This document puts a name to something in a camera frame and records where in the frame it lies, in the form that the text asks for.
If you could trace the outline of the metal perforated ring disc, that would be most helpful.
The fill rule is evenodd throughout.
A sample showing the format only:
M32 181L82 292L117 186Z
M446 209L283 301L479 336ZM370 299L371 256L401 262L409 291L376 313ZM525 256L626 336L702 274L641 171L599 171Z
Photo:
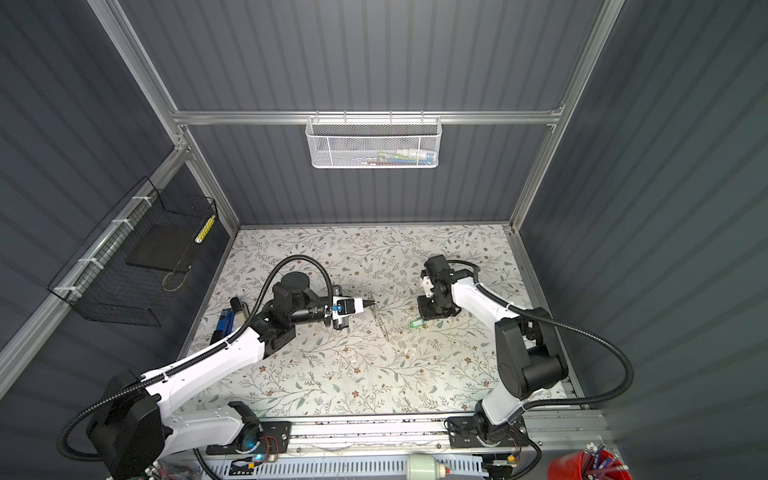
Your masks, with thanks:
M387 330L387 327L386 327L384 321L382 320L382 318L380 316L380 312L379 312L379 307L378 306L373 306L372 307L372 315L374 317L376 325L379 327L379 329L381 331L381 334L382 334L384 340L386 342L389 342L390 341L389 332Z

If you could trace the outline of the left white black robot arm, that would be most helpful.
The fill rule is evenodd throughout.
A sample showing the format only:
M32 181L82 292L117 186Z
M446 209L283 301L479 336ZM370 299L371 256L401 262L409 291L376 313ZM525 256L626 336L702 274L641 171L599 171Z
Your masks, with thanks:
M343 295L318 260L290 255L270 271L250 313L238 298L231 299L238 329L164 367L140 376L130 371L114 376L99 401L65 424L56 448L67 459L104 464L114 479L138 476L163 457L211 444L238 442L251 452L259 446L259 425L245 403L233 401L212 414L182 414L180 407L230 374L277 353L295 338L298 325L322 323L343 330L349 317L375 303Z

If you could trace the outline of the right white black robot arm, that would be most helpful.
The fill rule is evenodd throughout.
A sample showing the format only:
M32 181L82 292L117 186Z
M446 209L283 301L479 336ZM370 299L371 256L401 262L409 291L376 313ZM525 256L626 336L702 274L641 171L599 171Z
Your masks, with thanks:
M545 309L523 309L502 298L479 280L480 268L466 260L436 255L424 263L417 298L424 320L455 317L466 311L494 335L499 383L478 402L470 431L486 445L506 437L506 430L525 412L544 407L592 406L629 390L635 371L629 357L607 339L576 325L552 318ZM558 332L567 330L595 342L622 365L623 379L603 393L573 398L544 394L569 375Z

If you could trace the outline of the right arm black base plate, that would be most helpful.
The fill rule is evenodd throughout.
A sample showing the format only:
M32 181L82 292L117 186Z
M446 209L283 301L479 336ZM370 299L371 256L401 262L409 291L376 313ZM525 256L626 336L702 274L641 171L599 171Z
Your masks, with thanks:
M474 416L449 416L443 421L443 426L453 449L517 449L527 445L521 436L527 432L522 418L511 424L491 426L485 430L484 426L478 426Z

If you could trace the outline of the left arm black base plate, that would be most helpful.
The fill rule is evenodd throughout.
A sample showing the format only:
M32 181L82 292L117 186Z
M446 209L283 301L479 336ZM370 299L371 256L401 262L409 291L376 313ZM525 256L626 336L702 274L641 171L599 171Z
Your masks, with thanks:
M288 421L261 422L259 428L246 425L235 440L227 445L209 445L207 455L264 454L280 455L287 452L292 423Z

